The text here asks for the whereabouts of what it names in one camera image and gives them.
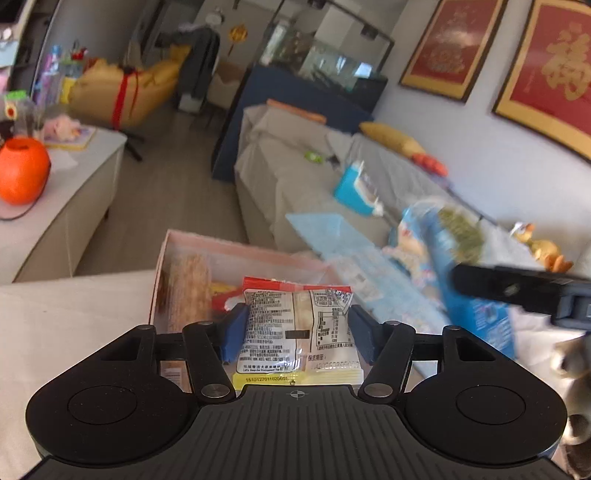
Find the stuffed animal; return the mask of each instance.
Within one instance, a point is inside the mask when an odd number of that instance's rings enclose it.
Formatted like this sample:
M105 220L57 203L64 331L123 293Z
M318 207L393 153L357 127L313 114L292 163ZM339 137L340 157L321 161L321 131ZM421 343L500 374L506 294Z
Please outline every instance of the stuffed animal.
M511 236L526 244L531 254L549 272L566 273L573 267L573 262L564 260L560 248L550 240L532 240L535 230L533 223L516 223Z
M43 134L47 139L72 142L80 136L80 122L60 115L45 122Z

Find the black jacket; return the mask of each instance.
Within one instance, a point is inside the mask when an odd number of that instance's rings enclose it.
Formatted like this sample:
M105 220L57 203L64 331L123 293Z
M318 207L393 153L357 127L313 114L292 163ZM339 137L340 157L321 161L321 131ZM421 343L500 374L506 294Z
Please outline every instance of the black jacket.
M174 42L193 47L181 67L178 94L189 93L193 98L204 98L220 49L219 34L210 27L200 27L190 33L175 34Z

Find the gold frame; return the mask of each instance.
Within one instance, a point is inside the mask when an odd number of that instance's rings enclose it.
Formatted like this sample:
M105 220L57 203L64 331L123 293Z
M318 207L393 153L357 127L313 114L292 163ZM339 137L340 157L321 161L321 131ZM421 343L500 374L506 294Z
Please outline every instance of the gold frame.
M507 5L508 0L497 0L497 5L491 16L491 21L488 25L486 33L482 39L482 44L476 53L476 57L470 65L470 69L468 74L466 75L466 80L461 85L458 83L452 82L445 82L444 80L433 79L429 77L424 77L421 75L412 75L410 72L413 70L419 55L421 54L429 35L433 31L433 27L435 25L435 21L438 19L441 9L444 5L458 1L458 0L440 0L437 4L437 8L433 12L431 16L431 20L429 20L429 24L423 32L423 36L418 43L417 48L413 52L413 56L411 57L410 61L407 64L404 73L402 74L402 78L400 78L400 85L415 88L418 90L423 90L429 93L435 93L436 95L442 95L445 97L452 98L454 100L459 100L461 102L466 102L472 89L474 88L474 84L478 79L478 75L484 62L486 60L486 56L488 55L488 51L491 48L492 41L495 38L496 31L499 28L499 24L501 23L501 18L503 17L503 13L505 11L505 7Z
M523 33L517 54L513 60L511 71L503 85L501 94L496 101L493 112L518 124L529 127L536 132L564 145L587 160L591 160L591 136L562 120L542 113L530 106L511 100L511 95L521 70L524 66L531 40L537 26L540 8L543 5L551 5L576 12L587 14L591 17L591 8L572 0L534 0L531 5L527 26Z

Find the circular pad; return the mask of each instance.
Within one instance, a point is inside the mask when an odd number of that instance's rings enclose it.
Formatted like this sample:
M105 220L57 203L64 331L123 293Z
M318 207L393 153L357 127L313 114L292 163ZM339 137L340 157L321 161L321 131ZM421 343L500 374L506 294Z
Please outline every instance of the circular pad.
M534 459L566 424L558 394L509 359L448 365L408 393L405 413L423 442L479 465Z
M485 425L510 423L525 411L525 402L517 393L492 385L465 389L457 396L456 404L466 417Z
M76 420L107 425L129 417L138 406L133 392L121 387L92 387L72 397L68 410Z
M165 448L186 427L187 394L134 362L89 362L39 390L27 426L43 455L118 465Z

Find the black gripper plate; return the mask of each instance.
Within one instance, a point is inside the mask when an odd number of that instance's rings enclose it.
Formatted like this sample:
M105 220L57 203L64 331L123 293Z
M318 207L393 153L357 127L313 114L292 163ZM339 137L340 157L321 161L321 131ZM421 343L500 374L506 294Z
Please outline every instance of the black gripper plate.
M152 458L102 469L48 458L25 478L570 480L546 459L485 469L442 458L407 432L393 408L363 403L345 386L249 386L232 403L203 408L181 440Z

